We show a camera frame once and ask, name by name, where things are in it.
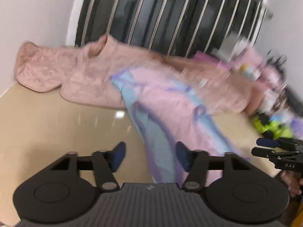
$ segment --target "ribbed gray panel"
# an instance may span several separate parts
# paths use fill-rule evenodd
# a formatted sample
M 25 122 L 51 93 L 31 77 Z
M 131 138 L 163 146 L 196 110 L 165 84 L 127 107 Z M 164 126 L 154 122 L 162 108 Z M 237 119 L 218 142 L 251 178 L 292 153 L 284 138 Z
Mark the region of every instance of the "ribbed gray panel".
M 185 193 L 176 184 L 125 183 L 114 193 L 104 193 L 83 216 L 63 224 L 28 221 L 16 227 L 243 227 L 215 215 L 196 193 Z M 250 227 L 283 227 L 278 222 Z

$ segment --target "white wall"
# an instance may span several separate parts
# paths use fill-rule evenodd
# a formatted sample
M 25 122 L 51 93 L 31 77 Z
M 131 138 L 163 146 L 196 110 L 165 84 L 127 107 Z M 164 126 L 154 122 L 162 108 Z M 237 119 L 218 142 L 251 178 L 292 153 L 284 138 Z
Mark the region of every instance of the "white wall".
M 74 0 L 0 0 L 0 96 L 16 81 L 14 64 L 21 43 L 66 44 Z
M 263 55 L 270 49 L 287 55 L 288 84 L 303 98 L 303 0 L 268 0 L 267 5 L 274 17 L 265 22 L 256 48 Z

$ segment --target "beige floor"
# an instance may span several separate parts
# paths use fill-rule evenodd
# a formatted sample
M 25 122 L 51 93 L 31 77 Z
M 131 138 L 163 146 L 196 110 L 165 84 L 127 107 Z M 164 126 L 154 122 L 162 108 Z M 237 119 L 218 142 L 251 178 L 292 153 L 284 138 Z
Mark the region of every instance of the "beige floor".
M 40 94 L 19 84 L 10 88 L 0 98 L 0 221 L 11 226 L 19 221 L 12 203 L 16 187 L 68 151 L 90 155 L 125 141 L 127 156 L 115 174 L 119 184 L 151 182 L 143 142 L 128 114 L 117 119 L 116 112 L 70 103 L 58 89 Z M 244 114 L 222 113 L 215 121 L 250 155 L 258 135 Z M 277 173 L 266 159 L 252 158 L 251 162 L 272 176 Z M 81 176 L 94 183 L 91 173 Z

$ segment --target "window bar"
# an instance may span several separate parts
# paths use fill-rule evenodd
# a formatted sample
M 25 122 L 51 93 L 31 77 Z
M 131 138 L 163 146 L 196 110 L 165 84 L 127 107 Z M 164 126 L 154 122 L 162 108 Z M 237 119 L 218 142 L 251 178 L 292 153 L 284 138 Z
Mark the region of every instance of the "window bar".
M 212 41 L 212 37 L 213 37 L 213 35 L 214 35 L 214 33 L 215 33 L 215 30 L 216 30 L 216 28 L 217 28 L 217 25 L 218 25 L 218 22 L 219 22 L 219 19 L 220 19 L 220 16 L 221 16 L 221 13 L 222 13 L 222 10 L 223 10 L 225 1 L 226 1 L 226 0 L 222 0 L 222 2 L 221 2 L 221 6 L 220 6 L 220 9 L 219 9 L 217 18 L 216 18 L 216 20 L 215 20 L 214 27 L 212 28 L 212 32 L 210 33 L 209 40 L 208 40 L 207 45 L 206 45 L 206 47 L 205 47 L 205 49 L 204 49 L 204 53 L 207 51 L 207 49 L 209 48 L 210 42 Z
M 229 21 L 229 24 L 228 24 L 228 27 L 227 27 L 227 30 L 226 30 L 226 33 L 225 33 L 224 37 L 227 36 L 227 34 L 229 33 L 229 30 L 230 30 L 230 28 L 232 26 L 232 23 L 234 22 L 234 17 L 236 15 L 236 12 L 237 12 L 237 9 L 238 9 L 238 6 L 239 6 L 239 2 L 240 2 L 240 0 L 236 1 L 236 4 L 234 6 L 234 11 L 232 12 L 232 15 L 231 15 L 231 18 L 230 18 L 230 21 Z
M 252 34 L 253 29 L 254 29 L 255 23 L 257 21 L 260 5 L 261 5 L 261 1 L 258 2 L 258 6 L 257 6 L 257 10 L 256 10 L 256 13 L 255 13 L 255 16 L 254 16 L 254 20 L 253 20 L 253 22 L 251 24 L 251 28 L 250 28 L 250 31 L 249 31 L 249 34 L 248 34 L 248 38 L 247 38 L 248 40 L 251 37 L 251 34 Z
M 239 33 L 238 33 L 238 37 L 242 33 L 242 30 L 243 30 L 243 27 L 244 27 L 244 24 L 245 24 L 245 21 L 246 21 L 246 18 L 247 18 L 247 14 L 248 14 L 248 11 L 249 11 L 250 4 L 251 4 L 251 0 L 248 1 L 247 7 L 246 7 L 246 11 L 245 11 L 245 14 L 244 14 L 244 17 L 243 17 L 242 25 L 241 25 Z
M 119 2 L 119 0 L 115 0 L 114 1 L 114 5 L 113 5 L 113 8 L 112 8 L 111 15 L 109 17 L 109 23 L 107 25 L 106 33 L 110 33 L 110 31 L 111 31 L 111 27 L 112 27 L 112 23 L 113 23 L 113 20 L 114 20 L 115 12 L 116 12 L 116 9 L 117 9 L 117 6 L 118 6 L 118 2 Z
M 149 44 L 148 44 L 148 49 L 149 50 L 151 49 L 152 44 L 154 42 L 154 39 L 156 37 L 156 33 L 157 33 L 157 30 L 158 30 L 158 27 L 159 27 L 159 24 L 160 24 L 160 20 L 161 20 L 161 17 L 163 15 L 166 3 L 167 3 L 167 0 L 163 0 L 163 3 L 161 5 L 160 11 L 159 11 L 159 14 L 158 14 L 158 17 L 157 17 L 157 20 L 156 20 L 156 23 L 155 23 L 155 26 L 154 26 L 154 29 L 153 29 L 153 32 L 151 34 L 151 39 L 150 39 Z
M 205 13 L 205 10 L 206 10 L 208 1 L 209 1 L 209 0 L 205 0 L 205 2 L 204 2 L 204 5 L 203 5 L 203 8 L 202 8 L 202 11 L 201 11 L 201 14 L 200 14 L 198 23 L 197 23 L 196 28 L 195 28 L 195 30 L 194 30 L 194 34 L 193 34 L 193 36 L 191 37 L 191 41 L 190 41 L 189 46 L 188 46 L 188 48 L 187 48 L 185 57 L 188 57 L 189 51 L 190 51 L 190 49 L 191 49 L 191 47 L 192 47 L 192 45 L 193 45 L 193 43 L 194 43 L 194 39 L 196 38 L 196 35 L 197 35 L 197 32 L 198 32 L 199 26 L 200 26 L 200 24 L 201 24 L 202 18 L 203 18 L 203 16 L 204 16 L 204 13 Z
M 175 28 L 175 31 L 174 31 L 174 34 L 172 35 L 172 40 L 169 44 L 169 49 L 167 51 L 167 55 L 170 55 L 171 51 L 172 51 L 172 47 L 175 43 L 175 40 L 176 40 L 176 37 L 177 37 L 177 34 L 179 32 L 179 28 L 181 26 L 181 22 L 183 20 L 183 17 L 184 17 L 184 14 L 185 14 L 185 11 L 186 11 L 186 8 L 187 8 L 187 5 L 188 5 L 188 2 L 189 0 L 185 0 L 184 2 L 184 5 L 183 5 L 183 8 L 182 8 L 182 11 L 180 13 L 180 16 L 179 16 L 179 19 L 178 19 L 178 22 L 177 22 L 177 25 L 176 25 L 176 28 Z
M 258 35 L 257 35 L 256 40 L 255 40 L 255 44 L 257 43 L 257 41 L 259 39 L 259 36 L 261 34 L 261 30 L 262 30 L 262 27 L 263 27 L 263 24 L 264 24 L 267 12 L 268 12 L 268 10 L 267 10 L 267 8 L 265 8 L 264 14 L 263 14 L 263 17 L 262 17 L 262 21 L 261 21 L 261 25 L 260 25 L 260 28 L 259 28 L 259 31 L 258 31 Z
M 87 33 L 87 27 L 88 27 L 89 19 L 90 19 L 90 16 L 91 16 L 91 11 L 93 9 L 94 1 L 95 0 L 90 0 L 89 5 L 88 5 L 87 14 L 86 14 L 86 17 L 85 17 L 85 22 L 84 22 L 83 33 L 82 33 L 81 47 L 85 44 L 85 37 L 86 37 L 86 33 Z
M 144 2 L 144 0 L 139 0 L 139 4 L 138 4 L 137 10 L 135 12 L 134 19 L 133 19 L 133 22 L 131 24 L 131 29 L 129 31 L 129 35 L 128 35 L 128 38 L 127 38 L 127 43 L 128 44 L 131 43 L 131 39 L 132 39 L 132 37 L 134 35 L 134 29 L 136 27 L 136 24 L 137 24 L 137 21 L 138 21 L 138 18 L 139 18 L 139 14 L 140 14 L 143 2 Z

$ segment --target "pink and blue cloth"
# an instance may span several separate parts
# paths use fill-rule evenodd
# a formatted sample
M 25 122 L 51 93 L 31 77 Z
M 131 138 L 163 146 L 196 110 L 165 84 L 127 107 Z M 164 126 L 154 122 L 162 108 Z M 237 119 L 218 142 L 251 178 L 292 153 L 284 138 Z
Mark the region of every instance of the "pink and blue cloth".
M 237 152 L 221 134 L 195 91 L 162 72 L 138 67 L 111 77 L 144 143 L 148 166 L 157 183 L 178 183 L 186 178 L 176 156 L 176 143 L 213 156 Z M 207 183 L 221 177 L 210 171 Z

